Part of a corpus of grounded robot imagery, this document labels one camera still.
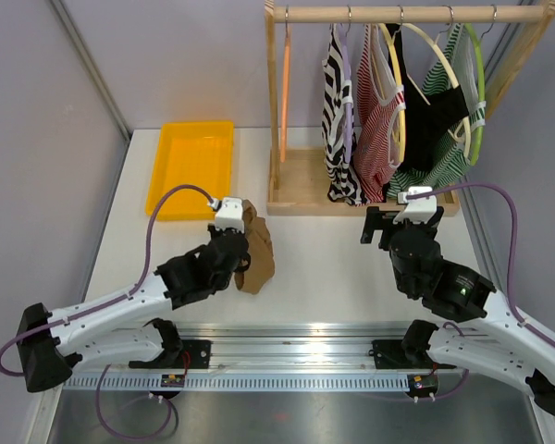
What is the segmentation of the tan tank top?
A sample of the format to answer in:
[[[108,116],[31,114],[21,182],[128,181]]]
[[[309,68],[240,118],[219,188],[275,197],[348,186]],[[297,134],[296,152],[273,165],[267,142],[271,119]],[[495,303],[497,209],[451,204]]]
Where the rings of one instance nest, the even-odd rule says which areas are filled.
[[[239,291],[258,294],[275,274],[273,243],[265,219],[257,214],[254,205],[249,200],[243,200],[242,205],[242,220],[251,261],[249,268],[236,273],[234,279]]]

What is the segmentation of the black white striped tank top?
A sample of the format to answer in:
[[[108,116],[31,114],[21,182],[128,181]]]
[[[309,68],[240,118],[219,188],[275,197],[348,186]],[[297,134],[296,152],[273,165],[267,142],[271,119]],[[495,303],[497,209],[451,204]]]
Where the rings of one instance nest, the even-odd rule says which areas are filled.
[[[324,98],[321,129],[325,148],[325,166],[329,179],[327,198],[331,202],[360,206],[367,203],[367,198],[352,166],[352,155],[357,147],[354,131],[354,101],[351,163],[347,165],[344,162],[344,78],[337,25],[338,23],[330,25],[327,56],[322,62]]]

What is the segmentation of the red white striped tank top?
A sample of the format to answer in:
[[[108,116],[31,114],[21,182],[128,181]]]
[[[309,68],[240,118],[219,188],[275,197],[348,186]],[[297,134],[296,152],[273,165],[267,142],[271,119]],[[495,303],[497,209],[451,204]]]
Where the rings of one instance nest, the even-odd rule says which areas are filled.
[[[357,69],[360,139],[352,164],[370,204],[386,200],[387,188],[401,163],[393,136],[398,103],[389,50],[378,24],[364,26],[364,46]]]

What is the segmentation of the orange hanger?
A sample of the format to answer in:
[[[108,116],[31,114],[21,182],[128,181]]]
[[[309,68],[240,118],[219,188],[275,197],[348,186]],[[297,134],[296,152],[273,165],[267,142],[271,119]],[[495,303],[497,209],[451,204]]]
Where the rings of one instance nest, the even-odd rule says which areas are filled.
[[[289,99],[290,99],[290,62],[291,62],[291,30],[289,25],[290,7],[285,7],[285,40],[284,40],[284,59],[282,71],[282,102],[281,102],[281,132],[279,142],[280,162],[286,161],[288,146],[288,120],[289,120]]]

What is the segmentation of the purple hanger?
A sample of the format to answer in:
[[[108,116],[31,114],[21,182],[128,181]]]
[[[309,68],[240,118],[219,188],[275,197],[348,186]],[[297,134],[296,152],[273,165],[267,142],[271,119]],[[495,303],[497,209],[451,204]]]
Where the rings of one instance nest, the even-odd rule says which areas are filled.
[[[347,47],[347,32],[341,24],[336,26],[337,35],[339,37],[340,51],[343,62],[343,104],[344,104],[344,162],[349,165],[352,160],[353,146],[353,98],[352,98],[352,68],[349,60]]]

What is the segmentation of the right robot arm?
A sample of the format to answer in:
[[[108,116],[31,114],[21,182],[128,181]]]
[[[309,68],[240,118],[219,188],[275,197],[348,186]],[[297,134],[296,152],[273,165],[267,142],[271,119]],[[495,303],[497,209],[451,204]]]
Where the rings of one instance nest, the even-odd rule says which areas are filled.
[[[412,221],[376,206],[366,210],[362,244],[380,232],[397,289],[451,329],[414,320],[396,352],[417,368],[461,367],[494,378],[555,416],[555,332],[516,313],[508,297],[472,268],[442,256],[435,240],[443,210]]]

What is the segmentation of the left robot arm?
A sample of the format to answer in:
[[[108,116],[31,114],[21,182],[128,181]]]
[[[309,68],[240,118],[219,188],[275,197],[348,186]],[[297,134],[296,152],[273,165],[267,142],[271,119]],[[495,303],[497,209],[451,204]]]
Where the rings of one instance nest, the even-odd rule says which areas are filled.
[[[177,364],[182,342],[165,315],[225,290],[251,262],[244,227],[208,230],[208,243],[169,259],[130,290],[53,311],[27,307],[17,333],[27,391],[52,389],[90,367]]]

